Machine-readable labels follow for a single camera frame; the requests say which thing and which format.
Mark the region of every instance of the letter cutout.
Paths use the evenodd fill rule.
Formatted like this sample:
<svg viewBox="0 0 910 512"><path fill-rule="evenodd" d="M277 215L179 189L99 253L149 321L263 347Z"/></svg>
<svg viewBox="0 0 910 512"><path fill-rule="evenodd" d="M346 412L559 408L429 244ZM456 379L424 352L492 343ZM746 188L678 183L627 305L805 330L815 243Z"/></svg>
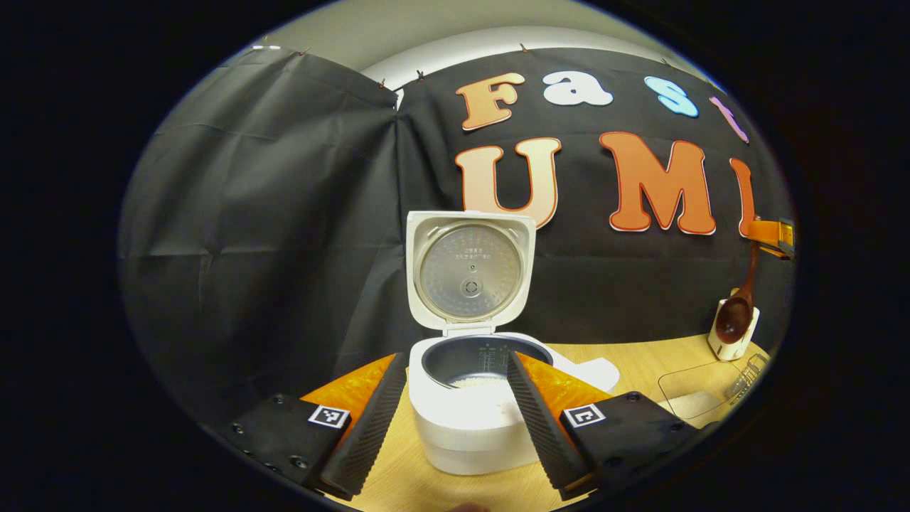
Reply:
<svg viewBox="0 0 910 512"><path fill-rule="evenodd" d="M755 217L755 201L752 197L752 171L745 162L739 159L730 159L730 167L736 173L736 180L740 186L740 204L743 208L743 217L740 219L740 236L749 236L749 222Z"/></svg>
<svg viewBox="0 0 910 512"><path fill-rule="evenodd" d="M543 89L543 97L554 105L607 105L613 101L613 95L604 91L597 78L581 71L559 71L543 78L543 83L550 85Z"/></svg>
<svg viewBox="0 0 910 512"><path fill-rule="evenodd" d="M455 157L455 164L461 168L464 209L526 215L541 228L556 213L558 194L553 155L561 148L557 138L529 138L515 145L515 152L528 160L531 198L514 210L503 208L496 196L496 162L502 158L502 149L484 146L462 151Z"/></svg>
<svg viewBox="0 0 910 512"><path fill-rule="evenodd" d="M461 127L465 131L471 131L510 118L511 110L500 108L496 101L501 100L506 105L515 103L518 101L518 93L510 84L523 83L524 77L518 73L506 73L460 87L455 93L464 97L468 109L468 118L461 123Z"/></svg>
<svg viewBox="0 0 910 512"><path fill-rule="evenodd" d="M693 235L714 233L717 223L711 216L701 148L683 140L673 142L670 162L664 169L644 141L632 133L604 133L601 145L613 154L619 179L620 206L610 216L615 230L645 231L651 227L651 216L642 204L644 192L661 229L670 229L682 200L680 230Z"/></svg>
<svg viewBox="0 0 910 512"><path fill-rule="evenodd" d="M657 99L674 114L683 114L690 118L698 117L698 108L686 96L685 91L671 82L658 77L646 77L644 85L659 96Z"/></svg>
<svg viewBox="0 0 910 512"><path fill-rule="evenodd" d="M748 144L749 136L745 134L742 128L739 128L738 124L736 124L736 119L733 117L733 112L731 112L729 108L725 107L723 103L721 103L721 100L717 99L716 97L711 97L708 101L714 103L714 106L721 111L721 114L723 114L723 117L726 118L727 123L730 124L730 128L733 128L733 131L736 132L736 135L738 135L743 140L743 142Z"/></svg>

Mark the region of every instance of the orange letter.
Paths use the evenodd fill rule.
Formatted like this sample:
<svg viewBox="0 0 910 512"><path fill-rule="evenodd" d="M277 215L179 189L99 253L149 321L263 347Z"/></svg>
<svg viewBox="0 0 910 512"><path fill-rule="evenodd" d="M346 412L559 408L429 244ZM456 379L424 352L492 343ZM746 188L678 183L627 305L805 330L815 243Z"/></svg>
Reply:
<svg viewBox="0 0 910 512"><path fill-rule="evenodd" d="M518 100L515 87L509 84L523 84L524 77L518 73L506 73L498 77L487 78L480 82L468 84L457 91L456 94L464 96L464 103L468 108L468 118L461 123L465 131L504 121L511 117L511 110L500 108L496 100L502 100L506 105L511 105Z"/></svg>
<svg viewBox="0 0 910 512"><path fill-rule="evenodd" d="M515 152L528 160L531 198L516 210L503 208L496 197L496 162L502 158L497 146L468 149L455 157L461 168L464 209L488 213L517 213L537 222L540 228L556 213L556 165L553 155L562 148L557 138L529 138L515 145Z"/></svg>
<svg viewBox="0 0 910 512"><path fill-rule="evenodd" d="M752 199L752 172L749 170L749 166L738 159L730 159L730 167L736 173L736 180L740 184L740 204L743 205L743 217L740 219L740 236L746 237L749 234L749 224L747 222L752 221L755 217L755 202Z"/></svg>
<svg viewBox="0 0 910 512"><path fill-rule="evenodd" d="M610 216L610 225L615 230L644 231L651 227L651 217L642 207L644 192L662 229L670 229L682 199L680 230L695 235L714 233L717 223L711 216L701 148L682 140L673 142L670 163L664 170L637 135L621 131L604 133L601 145L613 154L620 182L620 208Z"/></svg>

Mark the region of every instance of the rice cooker lid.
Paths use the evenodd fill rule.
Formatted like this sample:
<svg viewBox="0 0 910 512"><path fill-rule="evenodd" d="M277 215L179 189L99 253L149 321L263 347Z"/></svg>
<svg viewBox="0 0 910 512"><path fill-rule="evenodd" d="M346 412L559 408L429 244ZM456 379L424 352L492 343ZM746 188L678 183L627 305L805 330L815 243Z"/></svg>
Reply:
<svg viewBox="0 0 910 512"><path fill-rule="evenodd" d="M531 285L536 225L520 215L413 211L408 300L425 327L492 333L517 317Z"/></svg>

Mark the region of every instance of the white letter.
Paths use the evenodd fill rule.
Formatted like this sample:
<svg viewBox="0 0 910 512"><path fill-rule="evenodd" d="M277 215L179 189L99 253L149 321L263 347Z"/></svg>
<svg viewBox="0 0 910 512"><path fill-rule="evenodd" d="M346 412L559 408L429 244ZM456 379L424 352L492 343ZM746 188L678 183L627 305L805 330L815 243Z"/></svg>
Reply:
<svg viewBox="0 0 910 512"><path fill-rule="evenodd" d="M601 89L597 78L581 71L559 71L543 78L550 85L543 90L543 97L554 105L578 105L582 101L591 105L607 105L613 95Z"/></svg>

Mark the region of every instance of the letter m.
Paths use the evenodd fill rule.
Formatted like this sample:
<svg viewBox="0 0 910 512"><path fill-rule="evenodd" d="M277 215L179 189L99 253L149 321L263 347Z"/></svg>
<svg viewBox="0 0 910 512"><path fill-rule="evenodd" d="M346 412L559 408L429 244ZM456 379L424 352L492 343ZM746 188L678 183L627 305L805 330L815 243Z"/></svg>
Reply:
<svg viewBox="0 0 910 512"><path fill-rule="evenodd" d="M682 232L714 233L717 223L711 216L701 148L682 140L673 142L670 163L664 169L642 138L632 133L604 133L601 145L616 161L620 206L610 216L615 230L645 231L651 227L651 216L644 212L643 193L663 230L670 229L682 202L678 221Z"/></svg>

